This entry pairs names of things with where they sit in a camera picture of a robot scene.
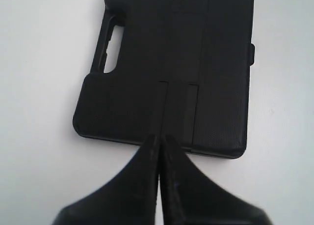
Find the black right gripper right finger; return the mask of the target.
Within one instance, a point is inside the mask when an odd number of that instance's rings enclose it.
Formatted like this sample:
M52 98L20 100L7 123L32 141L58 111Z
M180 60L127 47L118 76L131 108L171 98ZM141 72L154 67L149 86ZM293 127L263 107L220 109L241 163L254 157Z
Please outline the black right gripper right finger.
M159 156L163 221L166 225L270 225L260 208L224 190L188 158L173 136Z

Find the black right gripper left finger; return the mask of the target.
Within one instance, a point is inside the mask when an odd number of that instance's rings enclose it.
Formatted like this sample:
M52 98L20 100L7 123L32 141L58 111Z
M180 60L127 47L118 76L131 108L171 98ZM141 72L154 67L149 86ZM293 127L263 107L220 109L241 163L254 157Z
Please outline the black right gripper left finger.
M128 164L92 194L64 207L55 225L153 225L160 143L149 135Z

